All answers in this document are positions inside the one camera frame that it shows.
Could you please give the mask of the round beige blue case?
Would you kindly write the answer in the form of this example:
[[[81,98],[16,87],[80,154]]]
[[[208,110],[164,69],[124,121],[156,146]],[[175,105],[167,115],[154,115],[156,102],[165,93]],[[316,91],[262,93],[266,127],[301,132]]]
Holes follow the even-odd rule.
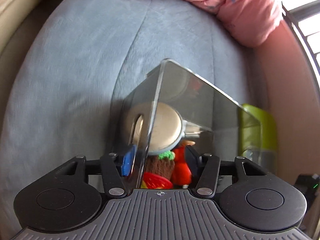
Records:
[[[142,124],[146,120],[143,113],[150,107],[150,102],[144,102],[127,111],[121,125],[121,136],[125,142],[138,144]],[[181,115],[166,103],[159,102],[153,122],[148,155],[159,155],[172,150],[183,137],[184,130],[185,121]]]

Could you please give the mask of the smoky transparent storage box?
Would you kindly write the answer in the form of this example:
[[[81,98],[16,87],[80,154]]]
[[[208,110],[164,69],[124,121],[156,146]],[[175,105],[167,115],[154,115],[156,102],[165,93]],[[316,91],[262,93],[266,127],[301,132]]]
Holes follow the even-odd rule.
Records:
[[[242,154],[246,128],[260,121],[238,102],[172,59],[151,70],[123,100],[114,148],[136,150],[124,183],[140,186],[148,156],[174,149],[184,140],[195,142],[198,154],[232,161]]]

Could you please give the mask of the green box lid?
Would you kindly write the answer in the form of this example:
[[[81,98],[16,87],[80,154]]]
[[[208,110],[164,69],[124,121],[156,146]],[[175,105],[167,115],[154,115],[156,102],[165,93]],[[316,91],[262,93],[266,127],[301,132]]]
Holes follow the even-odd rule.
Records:
[[[239,155],[276,174],[277,125],[273,116],[258,107],[243,104],[239,116]]]

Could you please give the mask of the crocheted green brown doll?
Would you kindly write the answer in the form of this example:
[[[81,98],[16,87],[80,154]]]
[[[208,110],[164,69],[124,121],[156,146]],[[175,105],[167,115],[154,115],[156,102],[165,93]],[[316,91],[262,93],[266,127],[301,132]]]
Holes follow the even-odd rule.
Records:
[[[141,189],[172,189],[171,176],[175,168],[172,151],[148,156],[145,163]]]

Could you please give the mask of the dark metal railing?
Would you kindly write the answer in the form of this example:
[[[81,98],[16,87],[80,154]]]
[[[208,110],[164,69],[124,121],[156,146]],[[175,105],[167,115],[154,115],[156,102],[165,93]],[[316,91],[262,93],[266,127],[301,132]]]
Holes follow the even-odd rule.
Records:
[[[283,16],[306,55],[319,86],[319,0],[281,0]]]

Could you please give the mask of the red hooded toy figure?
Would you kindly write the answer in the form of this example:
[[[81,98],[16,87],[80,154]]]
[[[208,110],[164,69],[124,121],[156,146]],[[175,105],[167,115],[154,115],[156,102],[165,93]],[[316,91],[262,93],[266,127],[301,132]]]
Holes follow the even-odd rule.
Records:
[[[172,151],[175,154],[175,167],[171,175],[171,182],[174,186],[183,187],[191,183],[191,171],[185,161],[186,146],[195,145],[194,141],[182,140]]]

